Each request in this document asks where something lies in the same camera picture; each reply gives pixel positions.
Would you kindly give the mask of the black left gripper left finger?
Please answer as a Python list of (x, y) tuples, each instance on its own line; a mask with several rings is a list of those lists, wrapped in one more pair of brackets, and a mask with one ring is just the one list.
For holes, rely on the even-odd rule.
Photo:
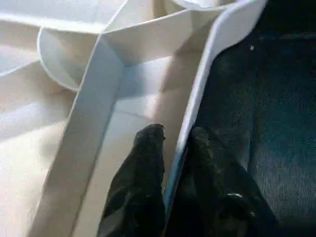
[(162, 196), (164, 129), (139, 130), (128, 156), (112, 179), (97, 235), (159, 237), (165, 225)]

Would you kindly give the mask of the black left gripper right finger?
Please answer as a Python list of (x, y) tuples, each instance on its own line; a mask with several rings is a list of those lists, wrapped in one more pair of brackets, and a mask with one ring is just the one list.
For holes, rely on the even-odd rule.
[(275, 215), (256, 182), (219, 137), (191, 131), (189, 161), (195, 195), (177, 196), (169, 237), (278, 237)]

